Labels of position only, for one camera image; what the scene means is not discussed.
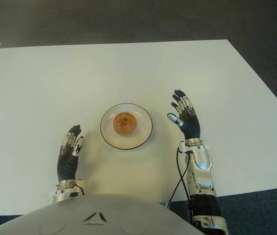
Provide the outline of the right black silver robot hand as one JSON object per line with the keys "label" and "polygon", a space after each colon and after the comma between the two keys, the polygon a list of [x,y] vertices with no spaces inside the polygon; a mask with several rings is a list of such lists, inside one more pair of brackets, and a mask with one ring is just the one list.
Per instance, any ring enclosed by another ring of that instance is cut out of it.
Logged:
{"label": "right black silver robot hand", "polygon": [[199,139],[200,123],[191,100],[182,90],[175,90],[172,97],[176,102],[172,102],[171,105],[178,115],[168,113],[167,118],[179,127],[185,140]]}

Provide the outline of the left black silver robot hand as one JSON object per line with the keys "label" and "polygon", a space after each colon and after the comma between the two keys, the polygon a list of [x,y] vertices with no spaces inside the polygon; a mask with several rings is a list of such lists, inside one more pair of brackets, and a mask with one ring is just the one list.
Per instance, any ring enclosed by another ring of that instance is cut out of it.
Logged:
{"label": "left black silver robot hand", "polygon": [[80,125],[73,126],[64,136],[57,161],[58,181],[75,180],[78,159],[84,145]]}

